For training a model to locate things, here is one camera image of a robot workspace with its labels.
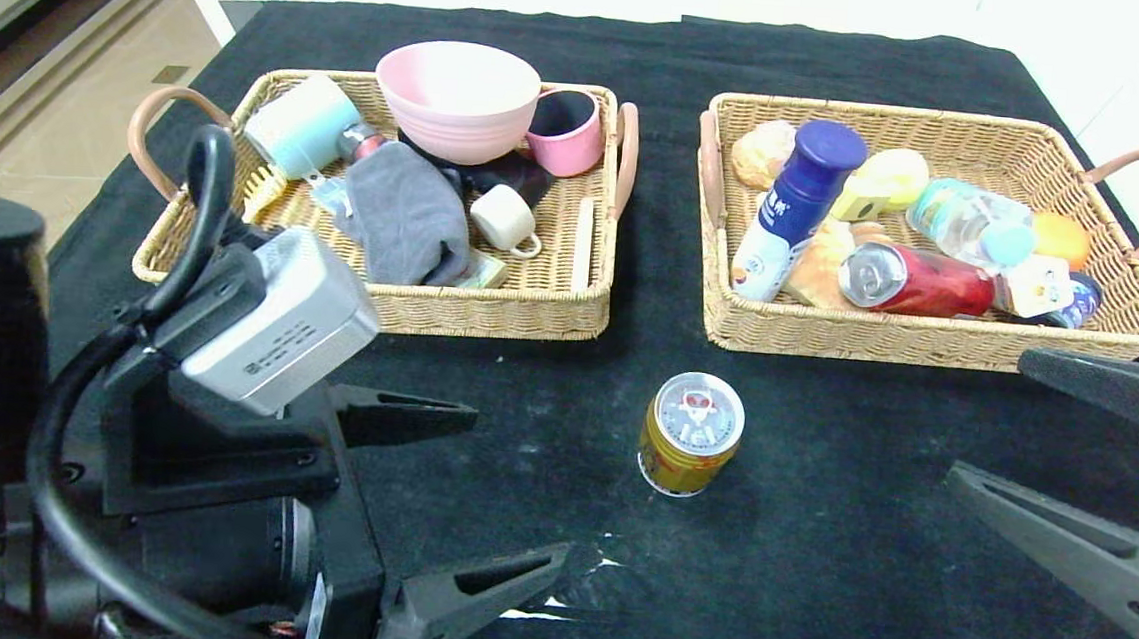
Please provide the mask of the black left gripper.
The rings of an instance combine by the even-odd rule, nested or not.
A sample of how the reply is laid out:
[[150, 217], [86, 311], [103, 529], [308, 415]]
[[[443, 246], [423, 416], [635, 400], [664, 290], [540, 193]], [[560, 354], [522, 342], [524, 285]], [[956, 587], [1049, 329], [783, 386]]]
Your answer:
[[[573, 544], [446, 564], [388, 580], [349, 447], [415, 444], [472, 431], [480, 410], [318, 384], [282, 418], [191, 417], [141, 436], [142, 472], [166, 501], [136, 515], [133, 559], [150, 577], [260, 639], [466, 639], [549, 591]], [[379, 626], [376, 628], [379, 614]]]

